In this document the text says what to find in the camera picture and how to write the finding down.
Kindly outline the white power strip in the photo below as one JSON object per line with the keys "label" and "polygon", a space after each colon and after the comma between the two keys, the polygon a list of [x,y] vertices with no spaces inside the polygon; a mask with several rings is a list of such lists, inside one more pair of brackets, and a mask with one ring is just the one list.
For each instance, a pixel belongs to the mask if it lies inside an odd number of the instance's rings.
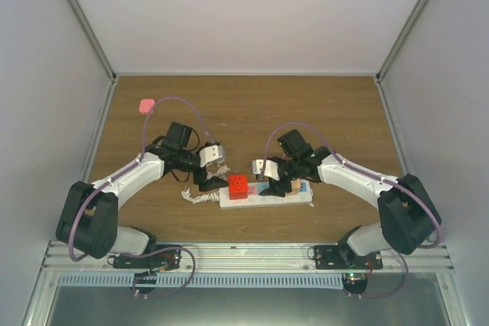
{"label": "white power strip", "polygon": [[229,199],[228,188],[221,188],[219,190],[219,207],[221,209],[258,208],[281,205],[310,205],[313,203],[313,191],[308,181],[301,180],[301,190],[298,195],[289,195],[288,193],[285,197],[260,196],[257,194],[257,183],[248,183],[248,197],[235,201]]}

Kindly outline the red cube plug adapter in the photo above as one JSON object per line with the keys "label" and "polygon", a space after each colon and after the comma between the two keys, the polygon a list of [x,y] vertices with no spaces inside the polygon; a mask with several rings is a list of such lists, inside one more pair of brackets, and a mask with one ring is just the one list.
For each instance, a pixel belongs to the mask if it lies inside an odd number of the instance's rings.
{"label": "red cube plug adapter", "polygon": [[248,178],[244,174],[228,177],[228,197],[230,200],[242,200],[248,197]]}

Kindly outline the pink plug adapter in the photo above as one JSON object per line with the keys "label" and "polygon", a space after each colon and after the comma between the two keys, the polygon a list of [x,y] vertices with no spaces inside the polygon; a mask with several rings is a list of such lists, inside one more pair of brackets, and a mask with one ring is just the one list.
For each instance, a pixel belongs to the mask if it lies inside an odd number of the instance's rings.
{"label": "pink plug adapter", "polygon": [[155,105],[155,100],[152,98],[144,98],[140,100],[138,110],[142,115],[147,115],[150,114],[152,111],[152,108]]}

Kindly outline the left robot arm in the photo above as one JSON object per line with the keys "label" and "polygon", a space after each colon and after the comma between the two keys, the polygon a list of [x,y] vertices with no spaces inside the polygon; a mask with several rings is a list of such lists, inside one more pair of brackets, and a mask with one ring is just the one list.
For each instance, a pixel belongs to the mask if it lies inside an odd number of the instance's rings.
{"label": "left robot arm", "polygon": [[70,187],[56,238],[68,246],[72,261],[120,253],[141,268],[155,264],[157,248],[150,244],[150,234],[120,226],[118,212],[146,186],[177,171],[193,179],[203,193],[228,185],[207,172],[209,165],[225,159],[224,147],[212,141],[190,149],[188,143],[194,132],[192,127],[173,122],[165,135],[144,145],[141,153],[115,173],[91,183],[78,181]]}

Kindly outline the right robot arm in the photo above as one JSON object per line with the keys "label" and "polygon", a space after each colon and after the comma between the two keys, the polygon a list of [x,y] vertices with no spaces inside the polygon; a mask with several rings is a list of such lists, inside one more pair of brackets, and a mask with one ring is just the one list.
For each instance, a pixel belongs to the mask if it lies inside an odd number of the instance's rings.
{"label": "right robot arm", "polygon": [[268,181],[262,196],[284,197],[292,182],[305,179],[336,186],[364,200],[377,210],[378,222],[350,230],[338,242],[338,259],[354,269],[371,253],[395,250],[410,255],[426,248],[434,236],[442,239],[442,219],[420,179],[412,174],[389,176],[353,163],[328,143],[313,148],[293,129],[278,138],[285,156],[253,160],[252,172]]}

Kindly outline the blue plug adapter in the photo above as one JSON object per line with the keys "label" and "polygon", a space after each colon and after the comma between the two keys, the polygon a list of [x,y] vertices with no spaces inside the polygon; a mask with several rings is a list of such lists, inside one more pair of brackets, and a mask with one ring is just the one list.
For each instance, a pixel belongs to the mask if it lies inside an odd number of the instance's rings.
{"label": "blue plug adapter", "polygon": [[264,190],[269,188],[269,185],[267,182],[258,182],[256,188],[257,188],[257,194],[260,195]]}

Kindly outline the tan wooden plug adapter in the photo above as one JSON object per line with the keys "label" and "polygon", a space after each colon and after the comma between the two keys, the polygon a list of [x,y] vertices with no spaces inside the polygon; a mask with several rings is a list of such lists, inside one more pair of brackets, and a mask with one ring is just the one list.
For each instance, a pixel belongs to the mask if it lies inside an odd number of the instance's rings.
{"label": "tan wooden plug adapter", "polygon": [[289,195],[298,195],[301,190],[301,180],[295,179],[290,183],[290,192]]}

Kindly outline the aluminium front rail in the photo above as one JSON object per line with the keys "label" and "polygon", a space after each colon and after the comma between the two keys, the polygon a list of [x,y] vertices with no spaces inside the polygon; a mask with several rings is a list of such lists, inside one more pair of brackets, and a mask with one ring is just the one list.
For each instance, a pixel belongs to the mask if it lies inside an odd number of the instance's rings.
{"label": "aluminium front rail", "polygon": [[[184,243],[196,259],[197,273],[368,273],[366,261],[353,269],[338,265],[334,260],[327,261],[325,269],[316,268],[323,264],[308,243]],[[445,246],[432,249],[418,249],[409,256],[399,257],[392,250],[382,251],[374,257],[382,262],[375,274],[403,273],[452,273],[454,267]],[[41,263],[42,270],[53,271],[113,271],[112,259],[87,257],[73,262],[67,246],[52,241]]]}

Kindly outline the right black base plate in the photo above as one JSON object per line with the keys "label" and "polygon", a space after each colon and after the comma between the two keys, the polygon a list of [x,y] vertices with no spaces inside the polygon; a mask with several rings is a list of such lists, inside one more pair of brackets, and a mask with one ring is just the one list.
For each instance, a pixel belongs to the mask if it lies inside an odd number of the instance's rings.
{"label": "right black base plate", "polygon": [[317,270],[382,270],[384,267],[380,252],[361,257],[337,244],[317,244],[310,249],[308,257],[314,260]]}

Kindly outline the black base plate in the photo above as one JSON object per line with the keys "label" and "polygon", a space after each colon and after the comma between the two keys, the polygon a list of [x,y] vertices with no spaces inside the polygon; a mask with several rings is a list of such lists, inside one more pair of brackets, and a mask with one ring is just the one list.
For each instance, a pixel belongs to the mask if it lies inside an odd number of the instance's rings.
{"label": "black base plate", "polygon": [[180,268],[181,249],[179,245],[155,244],[144,255],[148,257],[128,257],[123,254],[111,255],[107,264],[120,270],[141,270],[150,273],[171,271]]}
{"label": "black base plate", "polygon": [[382,270],[384,267],[380,252],[361,257],[337,244],[317,244],[310,249],[308,257],[314,260],[317,270]]}

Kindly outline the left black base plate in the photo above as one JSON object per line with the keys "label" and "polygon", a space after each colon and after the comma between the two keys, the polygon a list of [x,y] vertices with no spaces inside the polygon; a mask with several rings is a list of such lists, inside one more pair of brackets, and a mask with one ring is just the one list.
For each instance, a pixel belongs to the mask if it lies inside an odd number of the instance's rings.
{"label": "left black base plate", "polygon": [[171,271],[180,268],[181,249],[179,245],[155,244],[144,255],[148,257],[128,257],[123,254],[111,255],[107,264],[120,270],[141,270],[150,273]]}

